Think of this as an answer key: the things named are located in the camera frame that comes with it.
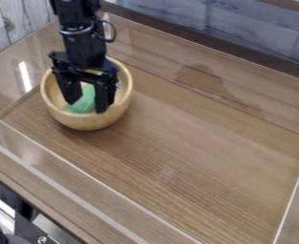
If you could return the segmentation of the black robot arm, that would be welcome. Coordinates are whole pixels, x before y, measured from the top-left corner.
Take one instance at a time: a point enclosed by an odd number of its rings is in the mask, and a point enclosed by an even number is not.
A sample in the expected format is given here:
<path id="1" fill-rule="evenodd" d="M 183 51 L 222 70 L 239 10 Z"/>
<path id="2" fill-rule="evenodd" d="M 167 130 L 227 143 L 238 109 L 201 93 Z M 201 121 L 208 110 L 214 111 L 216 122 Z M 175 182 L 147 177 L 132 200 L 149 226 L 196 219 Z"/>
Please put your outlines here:
<path id="1" fill-rule="evenodd" d="M 115 103 L 119 66 L 108 59 L 104 25 L 112 23 L 97 16 L 100 0 L 49 0 L 59 18 L 59 33 L 65 50 L 52 51 L 52 72 L 65 101 L 73 105 L 83 96 L 81 83 L 95 86 L 95 111 L 104 113 Z"/>

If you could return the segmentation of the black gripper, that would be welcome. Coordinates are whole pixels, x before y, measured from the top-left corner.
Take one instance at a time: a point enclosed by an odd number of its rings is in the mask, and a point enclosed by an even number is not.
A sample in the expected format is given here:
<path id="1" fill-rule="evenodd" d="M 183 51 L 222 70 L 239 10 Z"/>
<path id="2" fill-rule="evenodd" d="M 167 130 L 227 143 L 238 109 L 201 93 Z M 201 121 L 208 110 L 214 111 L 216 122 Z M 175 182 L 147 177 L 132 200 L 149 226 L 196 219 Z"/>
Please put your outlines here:
<path id="1" fill-rule="evenodd" d="M 107 57 L 107 44 L 116 37 L 108 38 L 104 28 L 60 28 L 60 34 L 65 50 L 52 51 L 49 58 L 61 94 L 72 105 L 83 96 L 80 81 L 95 83 L 95 110 L 104 113 L 117 91 L 120 69 Z"/>

